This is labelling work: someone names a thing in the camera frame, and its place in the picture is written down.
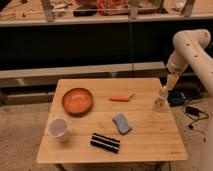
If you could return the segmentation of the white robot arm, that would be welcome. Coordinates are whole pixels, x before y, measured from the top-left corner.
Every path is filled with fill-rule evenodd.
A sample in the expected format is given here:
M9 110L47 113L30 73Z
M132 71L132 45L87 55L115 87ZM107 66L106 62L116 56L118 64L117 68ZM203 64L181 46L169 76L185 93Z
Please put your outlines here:
M212 97L213 105L213 58L205 52L210 41L211 34L206 29L177 32L173 37L174 51L166 67L170 73L180 75L190 66ZM205 139L197 171L213 171L213 115L208 123Z

